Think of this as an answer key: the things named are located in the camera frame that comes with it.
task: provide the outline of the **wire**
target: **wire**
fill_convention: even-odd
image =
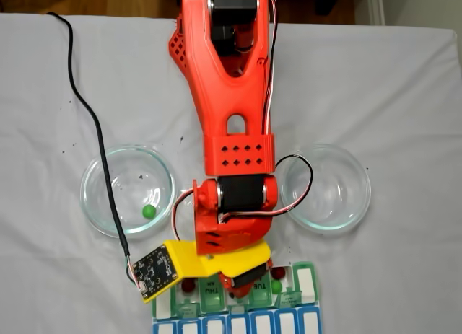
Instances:
[[[181,239],[178,236],[178,231],[176,230],[176,209],[177,209],[178,205],[180,205],[180,203],[183,202],[186,199],[186,197],[188,197],[190,194],[192,194],[192,192],[194,192],[194,189],[190,188],[189,190],[186,190],[185,192],[181,193],[180,197],[178,197],[176,199],[176,201],[174,202],[174,204],[173,204],[171,221],[172,221],[173,234],[175,235],[175,238],[176,238],[177,241],[180,241]]]
[[[281,208],[281,209],[278,209],[278,210],[275,210],[275,211],[235,211],[235,212],[229,212],[229,213],[226,213],[225,215],[222,216],[221,222],[225,223],[229,219],[231,219],[231,217],[249,217],[249,216],[251,216],[251,217],[255,217],[255,216],[265,216],[265,217],[271,216],[271,217],[274,217],[274,216],[279,216],[279,215],[288,213],[293,208],[297,207],[300,203],[302,203],[302,201],[305,199],[307,194],[310,192],[311,185],[313,184],[313,167],[311,167],[311,164],[309,163],[309,161],[306,158],[304,158],[302,155],[299,155],[299,154],[290,154],[290,155],[282,157],[276,163],[276,167],[279,166],[282,161],[284,161],[285,159],[288,159],[290,157],[296,157],[298,159],[301,159],[308,166],[308,168],[310,168],[310,182],[308,183],[308,186],[306,187],[305,191],[303,192],[303,194],[299,198],[297,198],[292,204],[289,204],[288,206],[285,206],[284,208]]]
[[[268,85],[266,88],[265,103],[263,105],[263,133],[269,133],[269,112],[271,108],[271,99],[273,97],[273,76],[274,76],[274,46],[276,45],[277,27],[279,24],[276,0],[271,0],[273,9],[273,40],[271,44]]]
[[[71,83],[71,88],[74,94],[77,96],[79,101],[83,104],[83,106],[87,109],[88,113],[92,116],[93,121],[95,123],[95,128],[96,128],[96,134],[98,138],[98,145],[100,147],[100,155],[101,155],[101,164],[103,165],[103,172],[104,172],[104,178],[105,178],[105,183],[106,183],[106,190],[108,191],[108,198],[109,198],[109,207],[110,211],[113,215],[114,219],[114,224],[116,225],[117,229],[117,234],[118,238],[121,242],[122,248],[123,248],[123,253],[126,256],[126,261],[127,261],[127,268],[130,270],[130,274],[132,277],[132,281],[136,284],[137,287],[139,287],[138,281],[136,280],[136,277],[134,275],[134,270],[133,266],[130,263],[130,251],[128,250],[128,242],[125,237],[125,234],[123,233],[123,227],[121,220],[119,219],[119,215],[117,212],[116,208],[116,202],[114,201],[114,195],[113,195],[113,189],[110,181],[110,175],[109,175],[109,166],[108,166],[108,161],[106,159],[106,153],[105,153],[105,148],[104,148],[104,141],[103,141],[103,132],[101,130],[101,125],[100,121],[98,120],[95,112],[93,109],[88,105],[88,103],[85,101],[85,99],[80,95],[79,90],[75,86],[74,83],[74,75],[72,74],[72,48],[74,46],[74,32],[72,30],[71,24],[65,20],[63,17],[57,15],[57,13],[54,12],[49,12],[47,13],[48,15],[52,15],[53,17],[61,20],[64,24],[66,24],[68,30],[69,30],[69,50],[67,53],[67,71],[69,75],[69,81]]]

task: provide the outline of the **green ball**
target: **green ball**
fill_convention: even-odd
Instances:
[[[280,294],[282,292],[282,284],[279,280],[271,280],[271,291],[273,294]]]
[[[144,208],[143,208],[143,216],[146,219],[153,219],[154,216],[156,216],[156,207],[152,206],[151,204],[148,204],[147,206],[144,206]]]

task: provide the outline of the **petri dish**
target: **petri dish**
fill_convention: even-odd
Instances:
[[[313,167],[313,185],[303,202],[289,212],[301,226],[321,234],[341,234],[359,224],[370,203],[371,187],[364,167],[347,150],[314,144],[299,151]],[[282,170],[282,203],[299,198],[310,179],[300,160]]]
[[[124,144],[106,150],[111,186],[123,231],[127,237],[140,237],[158,227],[168,217],[176,197],[171,167],[155,151],[144,145]],[[143,217],[143,208],[153,205],[153,219]],[[80,188],[80,205],[94,228],[118,237],[109,207],[101,158],[85,170]]]

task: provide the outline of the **circuit board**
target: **circuit board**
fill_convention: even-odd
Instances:
[[[165,245],[134,263],[135,276],[141,287],[141,295],[147,301],[154,294],[178,278],[175,266]]]

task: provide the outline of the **table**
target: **table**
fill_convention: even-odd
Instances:
[[[170,59],[172,20],[69,17],[74,74],[107,146],[144,142],[182,188],[205,178],[188,85]],[[95,129],[71,93],[68,33],[53,17],[0,15],[0,323],[3,333],[148,333],[116,239],[90,228],[80,178]],[[372,201],[351,234],[300,229],[267,239],[276,264],[318,269],[325,333],[462,328],[462,80],[456,35],[409,27],[281,25],[276,158],[313,142],[367,168]],[[191,218],[179,224],[191,232]],[[136,260],[172,238],[132,242]]]

